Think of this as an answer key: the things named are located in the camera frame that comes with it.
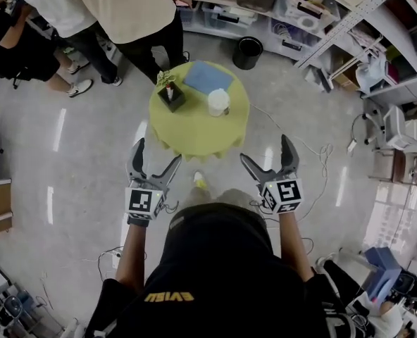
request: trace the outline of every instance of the gray floor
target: gray floor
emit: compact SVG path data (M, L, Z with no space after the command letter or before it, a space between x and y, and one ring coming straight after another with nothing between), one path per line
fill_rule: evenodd
M319 94L290 60L275 54L264 53L253 70L239 70L231 61L232 47L229 40L185 35L185 48L193 60L213 61L231 69L243 81L250 102L271 113L293 138L305 195L299 218L322 191L325 178L318 156L295 137L316 152L328 143L335 148L328 162L325 193L299 224L302 235L315 244L311 261L340 246L360 246L378 186L367 178L369 149L360 146L352 157L346 155L351 123L362 111L362 101L340 89ZM164 61L163 54L155 55ZM2 164L13 178L14 212L13 229L0 234L0 266L34 296L44 296L43 281L54 315L63 322L90 317L101 288L94 260L102 251L120 245L125 234L125 162L132 144L147 127L153 87L127 62L121 65L126 71L120 87L102 84L92 68L80 73L79 78L96 78L96 84L76 99L51 92L41 82L22 82L13 90L11 82L0 80L0 144L6 152ZM61 135L57 133L60 121ZM357 135L362 139L361 130L358 127ZM205 164L183 163L167 202L172 206L185 198L197 168L206 173L213 195L238 188L257 196L239 153L248 153L259 164L276 169L280 134L266 115L251 108L244 146L231 149L222 160L213 157ZM172 151L164 151L149 129L146 138L146 171L159 173ZM162 212L150 224L147 275L161 256L170 219L171 215ZM277 223L267 223L278 254ZM102 258L101 268L104 277L113 276L110 256Z

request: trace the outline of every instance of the white cable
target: white cable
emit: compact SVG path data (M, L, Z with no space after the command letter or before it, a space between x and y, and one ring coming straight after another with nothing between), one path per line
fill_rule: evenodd
M251 104L251 106L254 107L255 109L257 109L258 111L261 111L266 116L268 116L270 118L270 120L279 128L279 130L282 133L285 133L284 130L280 127L279 124L276 123L276 121L273 119L273 117L269 113L267 113L266 111L260 109L259 107L255 106L253 104ZM321 162L321 165L323 166L323 169L321 171L321 175L325 178L324 186L323 186L323 189L321 190L320 195L318 195L318 197L313 201L313 203L312 203L310 209L307 211L307 213L304 214L304 216L301 219L298 220L298 223L299 223L301 220L305 219L305 217L309 215L309 213L312 211L315 204L321 199L324 192L326 191L326 187L328 185L328 180L329 180L328 159L330 157L330 154L332 154L333 151L334 151L334 146L331 143L323 145L320 149L320 152L317 153L309 145L307 145L306 142L303 139L301 139L300 137L295 137L294 135L292 137L299 140L308 150L310 150L312 153L314 153L315 155L318 156L318 158Z

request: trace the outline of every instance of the shelving unit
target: shelving unit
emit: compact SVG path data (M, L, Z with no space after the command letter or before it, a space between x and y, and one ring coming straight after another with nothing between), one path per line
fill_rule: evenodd
M235 0L197 1L205 1L213 4L242 8L237 5ZM301 51L295 51L280 45L279 39L273 39L267 35L269 29L266 27L266 21L268 18L274 18L284 23L293 25L289 20L286 21L284 17L277 16L275 11L269 11L267 13L254 11L255 13L261 14L261 16L257 22L255 22L250 27L250 29L248 29L247 34L260 39L264 45L265 50L272 51L283 56L288 56L291 59L296 60L295 67L299 69L305 69L312 65L317 68L325 68L329 73L331 72L332 67L332 49L330 49L332 46L336 45L352 56L356 56L361 53L360 47L358 49L356 47L354 50L351 50L342 44L342 40L344 40L344 35L347 34L350 29L364 20L369 25L373 26L378 32L380 32L380 34L382 34L384 38L390 44L392 44L395 49L398 50L405 61L407 61L408 66L411 66L415 73L413 77L403 80L399 84L387 82L383 88L376 89L371 94L363 95L362 97L368 98L381 92L391 91L392 89L398 88L399 86L417 82L417 51L413 45L409 31L402 25L399 19L394 16L387 7L383 5L387 0L363 0L358 6L351 6L345 0L334 1L346 8L349 12L345 15L345 17L343 17L341 21L334 24L328 33L324 33L324 31L315 33L311 32L311 34L317 36L320 41L310 48L302 49ZM406 1L417 15L417 0ZM201 16L195 20L194 26L191 26L186 30L223 36L231 39L238 39L241 37L239 34L235 34L232 30L229 31L229 29L227 29L225 32L208 29L205 27L203 17Z

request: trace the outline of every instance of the person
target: person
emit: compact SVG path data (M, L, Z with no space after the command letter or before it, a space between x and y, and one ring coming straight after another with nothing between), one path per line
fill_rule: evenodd
M236 189L212 200L201 172L170 222L158 267L144 283L149 221L130 225L115 279L104 280L86 338L215 332L329 337L307 282L313 271L293 213L280 214L273 255L254 199Z
M163 46L170 67L188 61L183 52L183 28L173 0L82 0L110 40L154 84L161 71L152 56ZM181 0L191 6L191 0Z
M414 338L415 331L410 327L403 327L402 315L399 307L391 301L385 301L378 309L372 304L367 293L333 260L335 254L317 260L317 271L328 276L344 307L354 304L355 309L365 309L367 319L374 328L375 338Z
M25 0L34 6L57 33L96 68L102 82L116 87L123 80L118 68L106 56L97 41L97 34L108 39L96 18L81 0Z
M58 92L74 98L91 88L91 79L68 83L57 74L62 66L70 74L82 66L72 62L55 44L33 30L27 23L32 7L24 5L14 26L9 14L0 10L0 76L7 79L37 79Z

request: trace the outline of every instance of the round table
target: round table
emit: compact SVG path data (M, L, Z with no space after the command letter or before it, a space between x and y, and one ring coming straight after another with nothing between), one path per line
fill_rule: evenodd
M229 86L230 112L214 118L209 115L207 95L185 85L183 80L193 63L179 65L171 70L175 84L183 91L186 102L174 113L158 96L163 87L156 87L149 102L150 123L157 139L165 149L171 148L189 161L196 157L204 161L214 154L222 158L228 149L241 146L246 134L249 100L243 84L228 69L206 62L233 77Z

